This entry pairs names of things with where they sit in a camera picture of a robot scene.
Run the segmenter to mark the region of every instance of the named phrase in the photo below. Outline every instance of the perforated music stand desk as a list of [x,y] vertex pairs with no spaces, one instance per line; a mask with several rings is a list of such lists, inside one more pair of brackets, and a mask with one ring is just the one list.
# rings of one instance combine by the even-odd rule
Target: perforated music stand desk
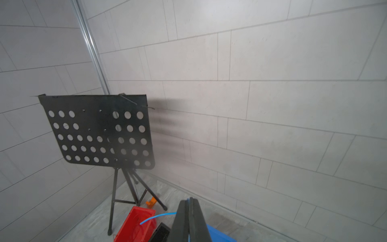
[[[65,159],[74,164],[114,168],[108,235],[114,203],[140,206],[147,191],[167,207],[135,172],[155,166],[146,95],[39,96]],[[121,169],[134,201],[115,199]],[[145,187],[138,199],[130,177]]]

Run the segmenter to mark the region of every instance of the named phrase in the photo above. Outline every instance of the orange object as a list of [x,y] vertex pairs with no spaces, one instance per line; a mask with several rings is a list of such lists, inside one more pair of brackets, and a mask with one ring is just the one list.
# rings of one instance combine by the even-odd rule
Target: orange object
[[156,202],[157,202],[156,198],[152,197],[152,199],[149,202],[146,201],[145,203],[148,206],[148,208],[153,208],[153,206],[155,205]]

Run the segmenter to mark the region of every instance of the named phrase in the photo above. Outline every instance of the wall tile grout line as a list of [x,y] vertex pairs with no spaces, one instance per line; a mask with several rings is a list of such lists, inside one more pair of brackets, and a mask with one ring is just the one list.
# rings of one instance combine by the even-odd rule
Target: wall tile grout line
[[[256,24],[256,25],[245,26],[245,27],[240,27],[240,28],[235,28],[235,29],[227,29],[227,30],[222,30],[222,31],[217,31],[217,32],[212,32],[212,33],[207,33],[207,34],[200,34],[200,35],[195,35],[195,36],[189,36],[189,37],[185,37],[185,38],[178,38],[178,39],[173,39],[173,40],[170,40],[170,41],[162,41],[162,42],[148,44],[148,45],[133,46],[133,47],[125,48],[125,49],[121,49],[121,50],[129,50],[129,49],[133,49],[133,48],[137,48],[137,47],[141,47],[141,46],[158,45],[158,44],[174,42],[174,41],[179,41],[179,40],[184,40],[184,39],[192,39],[192,38],[196,38],[196,37],[203,37],[203,36],[212,35],[212,34],[216,34],[216,33],[224,33],[224,32],[228,32],[228,31],[232,32],[232,31],[235,31],[235,30],[260,27],[260,26],[265,26],[265,25],[277,24],[277,23],[282,23],[282,22],[287,22],[287,21],[294,21],[294,20],[298,20],[298,19],[305,19],[305,18],[320,16],[320,15],[332,14],[332,13],[337,13],[337,12],[345,12],[345,11],[349,11],[349,10],[361,9],[361,8],[365,8],[365,7],[373,7],[373,6],[379,6],[379,5],[387,5],[387,3],[385,3],[385,2],[383,2],[383,3],[375,3],[375,4],[351,7],[351,8],[346,8],[346,9],[333,10],[333,11],[328,11],[328,12],[323,12],[323,13],[318,13],[318,14],[312,14],[312,15],[308,15],[308,16],[296,17],[296,18],[292,18],[292,19],[278,20],[278,21],[267,22],[267,23],[263,23],[263,24]],[[116,52],[116,51],[120,51],[120,50],[107,51],[107,52],[104,52],[104,53],[111,53],[111,52]]]
[[368,53],[367,59],[365,60],[364,66],[363,66],[363,68],[361,69],[361,72],[360,72],[360,74],[359,74],[358,80],[360,79],[361,75],[363,74],[364,68],[365,68],[365,66],[367,65],[367,62],[368,62],[368,60],[369,60],[369,58],[370,58],[370,56],[371,56],[371,54],[372,54],[373,48],[375,47],[375,44],[376,44],[376,41],[378,40],[379,35],[380,35],[380,33],[382,32],[382,29],[383,29],[383,26],[384,26],[384,24],[385,24],[385,22],[386,22],[386,19],[387,19],[387,15],[384,17],[384,20],[383,20],[383,22],[382,22],[382,26],[380,27],[379,32],[378,32],[378,34],[376,35],[375,41],[373,42],[372,47],[371,47],[371,50],[370,50],[370,52]]
[[330,142],[332,141],[332,138],[333,138],[334,135],[335,135],[335,132],[333,132],[332,136],[330,137],[330,140],[329,140],[329,142],[328,142],[327,148],[325,149],[324,154],[323,154],[322,157],[321,157],[321,160],[320,160],[320,162],[319,162],[319,165],[318,165],[316,171],[319,169],[319,167],[320,167],[320,165],[321,165],[321,162],[322,162],[322,159],[324,159],[325,153],[327,152],[328,147],[329,147],[329,145],[330,145]]
[[341,161],[340,161],[340,163],[339,163],[339,166],[336,168],[336,171],[335,171],[335,173],[333,173],[333,176],[335,176],[335,175],[336,175],[336,172],[338,171],[338,169],[339,169],[339,167],[340,167],[340,165],[341,165],[342,161],[344,160],[345,156],[347,155],[347,152],[348,152],[348,150],[351,148],[351,146],[352,146],[352,143],[353,143],[353,141],[355,140],[355,138],[356,138],[356,135],[353,137],[353,139],[352,139],[351,143],[349,144],[349,147],[348,147],[347,151],[345,152],[344,156],[342,157],[342,159],[341,159]]

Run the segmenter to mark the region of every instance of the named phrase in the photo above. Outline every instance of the music stand tripod leg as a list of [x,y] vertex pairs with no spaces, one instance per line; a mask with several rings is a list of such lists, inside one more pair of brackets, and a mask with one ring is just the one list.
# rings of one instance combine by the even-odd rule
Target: music stand tripod leg
[[117,176],[118,176],[118,169],[114,168],[113,193],[111,195],[110,219],[109,219],[109,229],[108,229],[109,236],[112,234],[111,225],[113,223],[114,201],[116,199]]
[[164,203],[162,203],[160,201],[160,199],[156,196],[156,194],[148,187],[148,185],[141,179],[141,177],[134,171],[134,170],[130,170],[129,171],[133,176],[135,176],[137,178],[137,180],[145,187],[146,190],[148,190],[152,196],[156,199],[156,201],[163,207],[164,211],[167,211],[168,208],[167,206],[164,205]]

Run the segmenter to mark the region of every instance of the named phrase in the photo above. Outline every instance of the circular hole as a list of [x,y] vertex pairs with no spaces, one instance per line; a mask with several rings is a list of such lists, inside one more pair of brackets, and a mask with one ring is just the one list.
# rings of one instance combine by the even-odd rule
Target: circular hole
[[138,119],[144,118],[144,114],[142,112],[137,112],[137,118]]
[[139,131],[140,131],[141,133],[144,133],[144,132],[145,132],[145,127],[144,127],[144,126],[142,126],[142,125],[140,125],[140,127],[139,127]]
[[130,117],[132,116],[128,111],[126,111],[124,115],[126,119],[130,119]]
[[116,125],[116,130],[117,130],[118,132],[120,132],[120,131],[122,130],[121,125],[117,124],[117,125]]
[[132,132],[133,131],[133,126],[131,126],[130,124],[126,127],[126,129],[129,131],[129,132]]
[[114,111],[114,112],[113,112],[113,118],[118,119],[119,116],[120,116],[120,115],[118,114],[117,111]]

